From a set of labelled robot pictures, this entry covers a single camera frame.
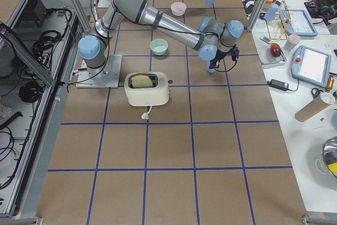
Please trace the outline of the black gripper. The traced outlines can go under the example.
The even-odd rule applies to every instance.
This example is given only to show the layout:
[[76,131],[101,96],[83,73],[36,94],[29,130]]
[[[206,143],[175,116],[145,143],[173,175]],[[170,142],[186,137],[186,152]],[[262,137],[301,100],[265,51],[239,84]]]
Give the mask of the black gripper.
[[220,50],[217,51],[216,56],[214,59],[208,62],[207,69],[208,70],[217,70],[219,68],[220,60],[224,59],[226,56],[230,55],[232,61],[234,61],[234,65],[230,68],[231,70],[235,68],[237,64],[237,60],[239,58],[239,49],[238,48],[231,48],[228,52],[222,52]]

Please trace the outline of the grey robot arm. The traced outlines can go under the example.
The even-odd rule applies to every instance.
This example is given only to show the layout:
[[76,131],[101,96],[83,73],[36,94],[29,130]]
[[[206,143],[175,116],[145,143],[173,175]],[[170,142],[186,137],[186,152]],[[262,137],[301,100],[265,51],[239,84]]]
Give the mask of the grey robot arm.
[[111,0],[108,10],[98,19],[91,32],[78,42],[78,51],[93,76],[105,72],[106,48],[113,38],[122,19],[149,26],[179,41],[198,52],[199,58],[207,61],[210,70],[217,70],[220,60],[227,55],[233,61],[239,58],[236,40],[240,38],[244,26],[240,21],[228,23],[205,17],[198,30],[178,21],[151,6],[147,0]]

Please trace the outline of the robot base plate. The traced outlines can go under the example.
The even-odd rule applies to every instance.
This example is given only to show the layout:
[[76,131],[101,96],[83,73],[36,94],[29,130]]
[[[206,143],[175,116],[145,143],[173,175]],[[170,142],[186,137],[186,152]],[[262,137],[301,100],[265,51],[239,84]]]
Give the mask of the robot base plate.
[[75,85],[80,89],[103,89],[109,87],[116,89],[119,84],[121,65],[121,54],[110,54],[103,70],[101,70],[102,68],[96,70],[87,68],[85,61],[82,60],[81,68],[85,70],[79,72]]

